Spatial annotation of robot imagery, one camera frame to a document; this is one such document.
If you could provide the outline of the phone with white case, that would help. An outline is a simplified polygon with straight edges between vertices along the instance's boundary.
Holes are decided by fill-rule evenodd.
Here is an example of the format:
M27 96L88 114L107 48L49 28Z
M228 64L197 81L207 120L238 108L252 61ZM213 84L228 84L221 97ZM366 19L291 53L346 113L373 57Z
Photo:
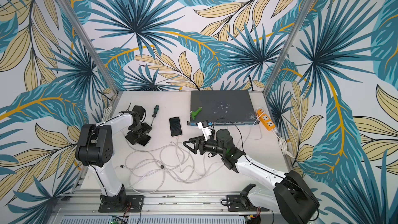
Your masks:
M169 119L170 132L172 137L177 137L182 135L181 122L179 117L172 117Z

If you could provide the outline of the phone with light blue case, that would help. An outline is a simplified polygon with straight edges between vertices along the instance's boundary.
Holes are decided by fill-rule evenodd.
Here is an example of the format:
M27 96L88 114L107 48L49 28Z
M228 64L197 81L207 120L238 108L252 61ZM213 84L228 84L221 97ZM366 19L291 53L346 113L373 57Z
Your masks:
M150 140L151 140L151 137L150 137L150 136L148 136L148 135L143 135L143 136L141 136L141 137L139 137L139 138L136 139L136 143L137 143L137 144L140 144L140 145L142 145L142 146L146 146L146 145L149 143Z

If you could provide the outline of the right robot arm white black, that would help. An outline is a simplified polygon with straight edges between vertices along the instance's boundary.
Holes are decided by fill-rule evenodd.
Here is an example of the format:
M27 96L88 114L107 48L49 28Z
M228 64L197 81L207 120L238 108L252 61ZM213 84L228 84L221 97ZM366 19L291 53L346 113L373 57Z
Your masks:
M276 211L289 224L306 224L319 216L320 203L299 173L284 173L257 162L235 146L227 129L207 129L183 145L194 154L220 155L227 169L255 180L240 193L243 205Z

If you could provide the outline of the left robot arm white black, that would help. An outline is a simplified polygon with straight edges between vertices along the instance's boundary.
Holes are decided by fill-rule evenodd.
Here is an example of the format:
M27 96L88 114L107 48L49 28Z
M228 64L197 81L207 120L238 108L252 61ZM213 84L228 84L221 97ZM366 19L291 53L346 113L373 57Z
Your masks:
M125 187L117 178L111 158L114 154L113 135L128 128L125 139L131 145L146 146L152 127L145 123L146 110L139 105L131 111L121 111L118 116L97 124L82 126L75 157L91 170L101 187L103 205L121 209L128 205Z

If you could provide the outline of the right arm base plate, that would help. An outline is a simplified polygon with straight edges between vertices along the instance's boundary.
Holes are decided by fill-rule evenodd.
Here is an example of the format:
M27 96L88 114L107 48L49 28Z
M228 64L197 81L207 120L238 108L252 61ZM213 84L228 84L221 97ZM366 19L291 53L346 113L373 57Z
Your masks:
M221 204L226 206L229 212L269 212L269 209L264 207L255 207L247 196L226 195L221 199Z

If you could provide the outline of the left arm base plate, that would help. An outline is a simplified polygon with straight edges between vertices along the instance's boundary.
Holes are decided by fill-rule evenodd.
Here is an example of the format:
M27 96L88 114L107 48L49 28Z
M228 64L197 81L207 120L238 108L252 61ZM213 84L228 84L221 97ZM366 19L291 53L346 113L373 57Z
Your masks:
M142 211L145 196L100 196L99 213L139 213Z

